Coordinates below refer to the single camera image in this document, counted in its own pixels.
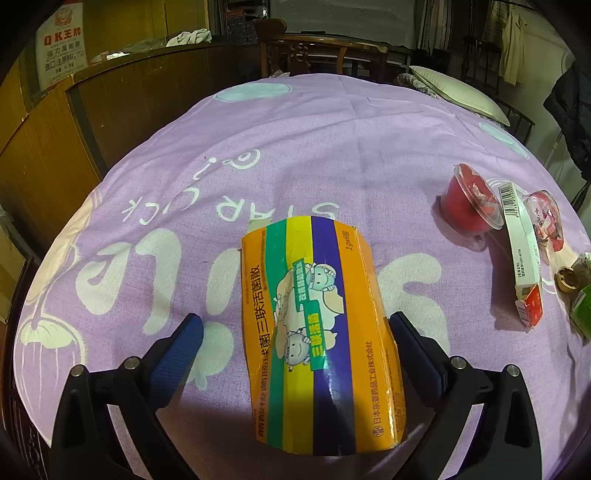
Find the hanging jacket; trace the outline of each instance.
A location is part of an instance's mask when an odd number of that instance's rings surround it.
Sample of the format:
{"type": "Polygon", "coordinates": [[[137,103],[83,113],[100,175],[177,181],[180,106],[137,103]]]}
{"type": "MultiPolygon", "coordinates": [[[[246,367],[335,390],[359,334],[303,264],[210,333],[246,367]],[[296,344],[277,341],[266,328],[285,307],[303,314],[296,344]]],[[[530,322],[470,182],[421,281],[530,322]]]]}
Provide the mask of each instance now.
{"type": "Polygon", "coordinates": [[[591,82],[577,61],[556,81],[544,108],[562,130],[581,176],[591,181],[591,82]]]}

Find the small round container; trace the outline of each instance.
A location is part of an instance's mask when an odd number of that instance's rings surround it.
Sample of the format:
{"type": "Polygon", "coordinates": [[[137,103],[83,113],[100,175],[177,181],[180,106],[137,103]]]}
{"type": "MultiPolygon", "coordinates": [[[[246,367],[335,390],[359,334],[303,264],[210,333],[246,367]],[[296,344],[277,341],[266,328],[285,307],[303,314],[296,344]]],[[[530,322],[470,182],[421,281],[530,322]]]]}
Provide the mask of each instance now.
{"type": "Polygon", "coordinates": [[[534,226],[535,236],[541,244],[550,244],[554,252],[564,246],[562,221],[556,201],[546,190],[530,193],[523,203],[534,226]]]}
{"type": "Polygon", "coordinates": [[[465,237],[500,230],[505,224],[495,195],[465,163],[456,165],[447,192],[441,197],[441,209],[448,223],[465,237]]]}

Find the cartoon character illustration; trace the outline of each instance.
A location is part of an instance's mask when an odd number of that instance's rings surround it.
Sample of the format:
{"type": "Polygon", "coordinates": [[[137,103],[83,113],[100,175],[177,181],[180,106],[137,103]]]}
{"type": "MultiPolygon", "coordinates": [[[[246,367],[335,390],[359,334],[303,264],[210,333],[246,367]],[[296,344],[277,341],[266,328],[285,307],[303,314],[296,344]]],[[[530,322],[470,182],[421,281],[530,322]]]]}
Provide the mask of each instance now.
{"type": "Polygon", "coordinates": [[[285,363],[291,372],[294,365],[310,363],[310,339],[306,336],[306,328],[297,332],[288,332],[285,342],[285,363]]]}
{"type": "MultiPolygon", "coordinates": [[[[318,300],[322,317],[324,343],[327,350],[336,344],[337,333],[332,332],[337,315],[345,312],[343,297],[335,286],[336,270],[327,264],[305,264],[306,288],[310,300],[318,300]]],[[[296,308],[296,289],[293,270],[277,285],[275,296],[275,350],[289,365],[289,371],[299,364],[310,363],[310,338],[307,337],[303,308],[296,308]]]]}
{"type": "Polygon", "coordinates": [[[317,291],[334,290],[336,270],[327,264],[306,264],[308,288],[317,291]]]}

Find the bed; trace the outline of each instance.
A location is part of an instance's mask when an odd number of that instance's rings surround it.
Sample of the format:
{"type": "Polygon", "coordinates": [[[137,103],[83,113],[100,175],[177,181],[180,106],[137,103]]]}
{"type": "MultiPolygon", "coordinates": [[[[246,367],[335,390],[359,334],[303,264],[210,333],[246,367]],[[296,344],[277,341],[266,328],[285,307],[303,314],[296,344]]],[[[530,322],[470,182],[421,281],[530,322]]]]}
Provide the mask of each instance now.
{"type": "MultiPolygon", "coordinates": [[[[577,255],[591,242],[552,177],[515,138],[411,89],[331,74],[223,90],[132,150],[56,238],[29,290],[14,348],[19,394],[48,443],[70,368],[111,369],[143,355],[188,312],[204,344],[182,392],[158,414],[202,479],[390,479],[432,412],[405,382],[407,438],[387,452],[295,456],[257,443],[241,334],[240,239],[250,220],[319,215],[369,242],[385,310],[477,368],[519,365],[554,478],[591,426],[591,347],[570,325],[543,265],[544,316],[528,330],[514,304],[505,231],[468,241],[442,218],[453,166],[495,188],[548,190],[577,255]]],[[[474,408],[444,478],[459,468],[474,408]]],[[[147,476],[118,412],[134,471],[147,476]]]]}

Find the wooden cabinet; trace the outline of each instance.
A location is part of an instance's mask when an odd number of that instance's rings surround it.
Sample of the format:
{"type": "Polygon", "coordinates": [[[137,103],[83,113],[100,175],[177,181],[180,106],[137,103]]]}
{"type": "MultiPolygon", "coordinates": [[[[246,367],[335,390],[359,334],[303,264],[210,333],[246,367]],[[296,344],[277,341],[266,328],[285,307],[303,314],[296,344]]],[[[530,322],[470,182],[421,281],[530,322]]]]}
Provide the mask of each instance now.
{"type": "Polygon", "coordinates": [[[113,165],[199,100],[237,83],[236,47],[228,44],[130,54],[62,80],[23,119],[7,122],[7,134],[0,128],[0,140],[9,137],[0,144],[0,205],[45,253],[113,165]]]}

